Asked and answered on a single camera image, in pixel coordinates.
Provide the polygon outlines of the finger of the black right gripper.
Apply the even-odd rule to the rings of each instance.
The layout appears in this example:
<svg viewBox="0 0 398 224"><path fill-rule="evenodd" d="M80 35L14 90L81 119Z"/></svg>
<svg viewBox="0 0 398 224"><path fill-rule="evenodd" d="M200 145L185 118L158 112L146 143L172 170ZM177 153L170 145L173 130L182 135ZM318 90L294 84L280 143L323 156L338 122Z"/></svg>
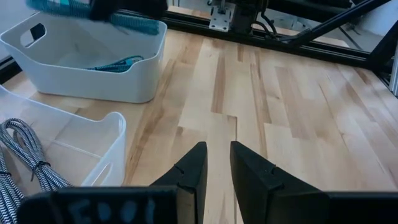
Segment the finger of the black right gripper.
<svg viewBox="0 0 398 224"><path fill-rule="evenodd" d="M90 0L90 20L107 21L118 10L119 3L120 0Z"/></svg>

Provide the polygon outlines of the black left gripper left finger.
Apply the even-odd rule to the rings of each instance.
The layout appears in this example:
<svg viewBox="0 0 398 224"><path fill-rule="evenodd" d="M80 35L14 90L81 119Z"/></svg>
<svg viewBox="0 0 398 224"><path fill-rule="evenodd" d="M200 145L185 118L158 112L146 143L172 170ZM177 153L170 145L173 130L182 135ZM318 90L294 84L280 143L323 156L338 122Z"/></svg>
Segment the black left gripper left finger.
<svg viewBox="0 0 398 224"><path fill-rule="evenodd" d="M198 142L148 186L68 187L23 200L18 223L203 223L208 159Z"/></svg>

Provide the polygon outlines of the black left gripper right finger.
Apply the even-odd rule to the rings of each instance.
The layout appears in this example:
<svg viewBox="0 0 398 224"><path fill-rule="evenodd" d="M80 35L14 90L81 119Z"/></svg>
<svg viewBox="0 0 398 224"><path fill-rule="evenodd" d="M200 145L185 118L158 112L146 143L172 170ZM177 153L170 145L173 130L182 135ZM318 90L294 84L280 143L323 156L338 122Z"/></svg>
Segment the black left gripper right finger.
<svg viewBox="0 0 398 224"><path fill-rule="evenodd" d="M397 224L397 192L322 191L238 141L230 163L244 223Z"/></svg>

